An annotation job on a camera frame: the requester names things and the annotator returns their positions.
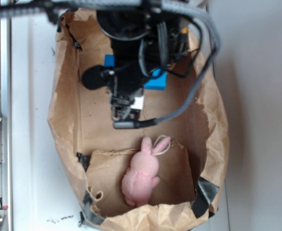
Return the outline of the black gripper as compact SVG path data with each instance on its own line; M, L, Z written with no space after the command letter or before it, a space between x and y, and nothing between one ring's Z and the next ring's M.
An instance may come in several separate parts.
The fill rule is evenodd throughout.
M113 120L138 120L140 110L132 108L137 97L144 95L144 85L154 77L155 62L147 61L146 40L123 42L111 41L114 66L109 87Z

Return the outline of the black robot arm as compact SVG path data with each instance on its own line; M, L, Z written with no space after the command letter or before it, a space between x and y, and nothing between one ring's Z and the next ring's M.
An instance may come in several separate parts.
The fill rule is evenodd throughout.
M144 86L168 72L187 54L188 29L184 17L160 10L146 0L135 11L98 11L102 31L110 38L114 66L100 69L111 90L114 121L137 120L132 106Z

